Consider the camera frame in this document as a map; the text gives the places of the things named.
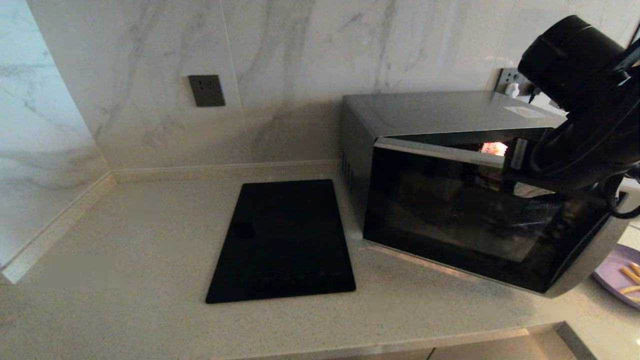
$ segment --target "baseboard trim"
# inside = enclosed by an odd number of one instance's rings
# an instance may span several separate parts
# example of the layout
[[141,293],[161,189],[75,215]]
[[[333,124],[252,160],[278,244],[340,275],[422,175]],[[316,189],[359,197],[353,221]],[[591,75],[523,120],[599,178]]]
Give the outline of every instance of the baseboard trim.
[[0,284],[17,283],[29,269],[111,190],[117,181],[111,171],[96,180],[78,198],[49,222],[4,268]]
[[339,160],[310,160],[202,167],[142,168],[114,170],[113,175],[119,183],[141,183],[215,179],[221,176],[269,176],[277,172],[292,170],[299,173],[333,172],[338,169],[339,163]]

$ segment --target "purple plate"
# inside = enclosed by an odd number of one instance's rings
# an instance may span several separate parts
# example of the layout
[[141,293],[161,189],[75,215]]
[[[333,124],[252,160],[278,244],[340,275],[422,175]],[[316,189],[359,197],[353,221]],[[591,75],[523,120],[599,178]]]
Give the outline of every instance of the purple plate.
[[[598,266],[593,273],[593,277],[609,290],[618,299],[624,301],[630,306],[640,310],[640,303],[631,301],[626,295],[621,294],[619,289],[626,288],[627,286],[637,285],[625,274],[620,272],[620,268],[623,266],[629,267],[629,263],[640,264],[640,251],[631,249],[624,245],[617,244],[611,254]],[[640,292],[629,293],[633,297],[640,297]]]

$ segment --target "electrical socket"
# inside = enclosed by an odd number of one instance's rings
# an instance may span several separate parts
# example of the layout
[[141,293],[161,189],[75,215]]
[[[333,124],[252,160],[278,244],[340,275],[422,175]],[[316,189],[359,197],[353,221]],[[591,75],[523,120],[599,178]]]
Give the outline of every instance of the electrical socket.
[[196,106],[226,105],[218,75],[189,75],[189,84]]
[[500,77],[498,78],[498,82],[496,82],[493,91],[504,94],[504,91],[507,89],[507,85],[510,83],[518,83],[521,95],[526,94],[531,85],[531,82],[522,75],[517,68],[506,67],[500,71]]

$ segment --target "french fry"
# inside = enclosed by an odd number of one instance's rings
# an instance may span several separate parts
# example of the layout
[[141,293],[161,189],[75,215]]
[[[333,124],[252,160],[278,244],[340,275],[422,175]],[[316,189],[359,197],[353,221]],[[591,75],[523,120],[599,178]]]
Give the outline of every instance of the french fry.
[[640,276],[640,266],[638,266],[635,263],[629,263],[629,266],[631,266],[631,268],[634,269],[634,271],[636,272],[636,275]]
[[628,276],[629,279],[631,279],[633,282],[640,285],[640,277],[632,273],[631,270],[629,270],[626,266],[624,266],[623,268],[620,268],[620,271],[622,271],[626,276]]
[[620,293],[621,294],[628,294],[628,293],[634,293],[636,291],[640,291],[640,286],[629,286],[627,288],[621,289]]

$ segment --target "speckled countertop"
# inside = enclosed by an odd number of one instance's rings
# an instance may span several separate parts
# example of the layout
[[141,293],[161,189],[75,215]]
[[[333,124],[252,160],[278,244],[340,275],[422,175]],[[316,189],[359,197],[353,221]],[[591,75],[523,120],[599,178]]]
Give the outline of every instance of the speckled countertop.
[[[240,187],[334,178],[358,289],[207,305]],[[640,247],[640,230],[624,242]],[[15,286],[0,288],[2,359],[229,359],[456,339],[566,321],[599,359],[640,358],[640,313],[587,279],[546,299],[362,241],[337,173],[120,184]]]

